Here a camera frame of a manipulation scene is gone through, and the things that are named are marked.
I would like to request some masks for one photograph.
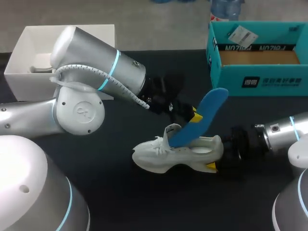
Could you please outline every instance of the teal cardboard box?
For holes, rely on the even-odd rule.
[[[308,96],[307,23],[211,22],[206,57],[231,96]]]

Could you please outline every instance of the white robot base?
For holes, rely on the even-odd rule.
[[[88,231],[87,203],[32,141],[0,136],[0,231]]]

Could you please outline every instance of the logo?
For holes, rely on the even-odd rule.
[[[73,109],[74,119],[79,123],[85,124],[91,122],[96,114],[96,110],[89,102],[79,102]]]
[[[210,72],[211,72],[211,68],[212,68],[212,58],[211,58],[211,55],[209,56],[209,58],[208,58],[208,64],[207,64],[207,67],[208,67],[208,69],[210,70]]]
[[[260,81],[260,77],[245,77],[242,88],[256,88]]]
[[[217,42],[216,42],[215,37],[213,37],[213,47],[214,47],[214,50],[215,50],[216,46],[217,46]]]

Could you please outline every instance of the cable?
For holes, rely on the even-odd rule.
[[[56,71],[55,74],[57,76],[60,76],[60,74],[64,71],[68,70],[84,70],[84,71],[89,71],[91,73],[94,73],[96,75],[102,76],[103,78],[107,79],[110,83],[114,84],[118,88],[122,90],[122,94],[129,96],[133,101],[135,101],[137,104],[142,106],[145,109],[149,109],[150,106],[145,102],[139,99],[133,92],[131,92],[127,87],[125,87],[121,82],[113,78],[112,76],[108,75],[104,71],[101,71],[99,69],[96,69],[94,67],[86,66],[86,65],[80,65],[80,64],[70,64],[70,65],[65,65],[59,67]]]

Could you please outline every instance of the water bottle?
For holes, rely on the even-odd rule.
[[[211,0],[211,21],[237,21],[243,0]]]

